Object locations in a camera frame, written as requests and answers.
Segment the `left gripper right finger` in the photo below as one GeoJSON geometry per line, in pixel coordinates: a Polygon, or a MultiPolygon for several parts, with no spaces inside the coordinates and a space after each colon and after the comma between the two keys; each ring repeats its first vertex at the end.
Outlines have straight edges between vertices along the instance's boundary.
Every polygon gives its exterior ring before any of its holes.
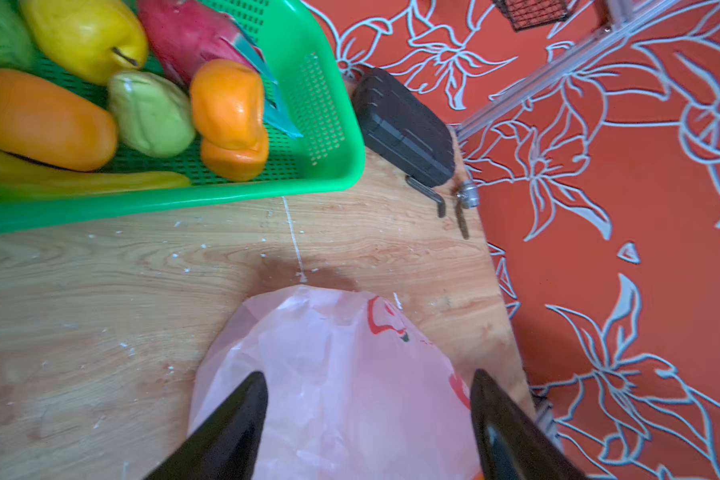
{"type": "Polygon", "coordinates": [[[474,373],[470,403],[484,478],[585,478],[483,369],[474,373]]]}

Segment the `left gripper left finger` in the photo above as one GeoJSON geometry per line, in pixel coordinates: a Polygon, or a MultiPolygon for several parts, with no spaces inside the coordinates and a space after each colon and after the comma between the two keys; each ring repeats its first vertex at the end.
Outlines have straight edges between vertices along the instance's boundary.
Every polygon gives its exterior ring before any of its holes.
{"type": "Polygon", "coordinates": [[[255,371],[214,410],[149,479],[250,479],[261,442],[268,389],[255,371]]]}

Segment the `pink plastic bag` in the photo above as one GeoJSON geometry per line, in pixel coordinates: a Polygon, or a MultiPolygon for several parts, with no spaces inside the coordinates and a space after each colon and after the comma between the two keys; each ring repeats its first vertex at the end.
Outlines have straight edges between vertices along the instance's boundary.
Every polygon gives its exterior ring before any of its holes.
{"type": "Polygon", "coordinates": [[[254,371],[268,389],[258,479],[479,472],[465,382],[379,295],[294,286],[244,301],[197,370],[189,429],[254,371]]]}

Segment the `orange fruit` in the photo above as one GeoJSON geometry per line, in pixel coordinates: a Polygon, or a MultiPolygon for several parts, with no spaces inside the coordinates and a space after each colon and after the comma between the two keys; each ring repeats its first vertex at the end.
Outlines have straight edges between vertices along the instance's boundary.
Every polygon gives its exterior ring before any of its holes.
{"type": "Polygon", "coordinates": [[[0,69],[0,150],[89,172],[117,148],[116,124],[105,109],[38,76],[0,69]]]}
{"type": "Polygon", "coordinates": [[[266,134],[251,148],[229,150],[207,139],[200,144],[203,164],[216,175],[233,182],[250,181],[260,175],[269,155],[269,138],[266,134]]]}
{"type": "Polygon", "coordinates": [[[254,70],[226,59],[202,65],[190,84],[192,118],[199,133],[227,150],[246,150],[266,136],[265,93],[254,70]]]}

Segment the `green pear fruit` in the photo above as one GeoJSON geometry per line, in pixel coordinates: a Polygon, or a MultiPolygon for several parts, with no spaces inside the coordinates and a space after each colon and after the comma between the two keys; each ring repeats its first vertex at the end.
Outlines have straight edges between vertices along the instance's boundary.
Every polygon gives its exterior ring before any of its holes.
{"type": "Polygon", "coordinates": [[[108,110],[128,147],[149,157],[169,158],[195,140],[190,100],[173,82],[125,70],[109,79],[107,90],[108,110]]]}

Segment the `red green dragon fruit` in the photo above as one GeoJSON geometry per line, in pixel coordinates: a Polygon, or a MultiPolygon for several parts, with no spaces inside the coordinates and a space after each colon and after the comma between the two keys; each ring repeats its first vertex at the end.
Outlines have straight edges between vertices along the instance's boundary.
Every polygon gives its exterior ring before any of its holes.
{"type": "Polygon", "coordinates": [[[150,49],[170,80],[187,87],[205,63],[232,60],[272,84],[273,98],[264,104],[264,120],[291,138],[301,136],[261,50],[231,15],[199,1],[152,0],[136,5],[150,49]]]}

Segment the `yellow lemon fruit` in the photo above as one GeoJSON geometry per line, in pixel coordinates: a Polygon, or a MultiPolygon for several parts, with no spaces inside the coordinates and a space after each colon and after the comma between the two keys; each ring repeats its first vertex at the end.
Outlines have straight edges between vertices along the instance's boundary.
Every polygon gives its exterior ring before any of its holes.
{"type": "Polygon", "coordinates": [[[89,83],[105,86],[148,59],[144,28],[122,1],[21,1],[19,8],[42,53],[89,83]]]}

